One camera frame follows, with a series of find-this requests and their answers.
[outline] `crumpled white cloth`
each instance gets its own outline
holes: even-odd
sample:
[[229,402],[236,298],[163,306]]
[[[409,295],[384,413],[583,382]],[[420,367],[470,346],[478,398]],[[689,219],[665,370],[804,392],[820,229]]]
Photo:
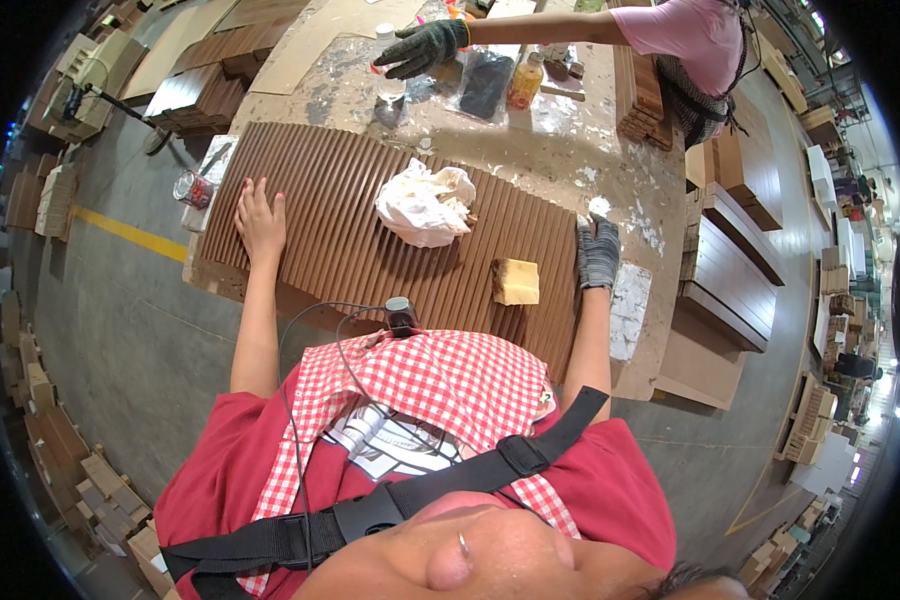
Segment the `crumpled white cloth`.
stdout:
[[418,248],[439,248],[469,234],[467,217],[477,198],[467,171],[444,167],[431,173],[411,158],[403,172],[387,181],[373,200],[377,215],[400,239]]

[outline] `glove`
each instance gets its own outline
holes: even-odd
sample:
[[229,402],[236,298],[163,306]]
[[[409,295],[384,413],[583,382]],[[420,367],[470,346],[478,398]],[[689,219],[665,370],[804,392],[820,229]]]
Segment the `glove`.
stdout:
[[620,228],[598,214],[590,213],[597,225],[597,235],[590,234],[590,223],[576,215],[576,271],[579,289],[602,287],[613,289],[620,265]]
[[396,31],[398,41],[373,61],[374,66],[399,64],[386,72],[387,79],[417,77],[470,45],[470,30],[464,19],[441,19]]

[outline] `concrete floor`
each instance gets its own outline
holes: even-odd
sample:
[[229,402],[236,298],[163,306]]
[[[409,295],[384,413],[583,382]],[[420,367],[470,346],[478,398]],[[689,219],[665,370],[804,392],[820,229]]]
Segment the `concrete floor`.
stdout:
[[[143,35],[163,27],[154,20]],[[741,565],[811,499],[785,484],[785,465],[770,457],[799,373],[814,367],[806,340],[824,232],[806,200],[796,117],[762,72],[739,90],[767,117],[784,198],[784,229],[770,239],[787,285],[767,352],[748,355],[728,412],[672,400],[615,400],[612,407],[667,495],[678,558],[708,566]],[[181,169],[200,162],[209,139],[174,141],[148,157],[140,150],[148,131],[114,116],[88,150],[77,204],[185,245],[182,204],[169,190]],[[17,231],[12,253],[24,314],[61,401],[87,441],[103,443],[116,469],[155,502],[199,438],[215,395],[228,389],[241,306],[183,283],[179,261],[81,219],[68,244]],[[284,373],[302,348],[327,340],[306,327],[291,337]]]

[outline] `red t-shirt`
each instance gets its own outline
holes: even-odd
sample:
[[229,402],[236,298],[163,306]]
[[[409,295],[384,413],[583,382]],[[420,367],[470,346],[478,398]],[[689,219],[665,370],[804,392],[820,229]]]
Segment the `red t-shirt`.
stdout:
[[[294,397],[297,380],[295,368],[284,381],[289,399]],[[545,431],[558,418],[557,412],[545,416],[535,433]],[[269,400],[247,392],[218,396],[196,448],[153,509],[160,546],[227,534],[251,522],[288,423],[279,391]],[[650,565],[671,570],[677,539],[670,509],[622,419],[587,427],[543,476],[562,498],[585,540],[623,546]],[[387,481],[406,478],[397,473],[383,477]],[[303,481],[311,511],[369,494],[377,485],[348,461],[345,448],[323,439],[313,447]],[[505,490],[513,495],[509,487]],[[292,511],[303,511],[300,495]],[[264,597],[290,597],[305,577],[306,571],[277,568],[269,575]],[[183,598],[198,598],[189,575],[176,587]]]

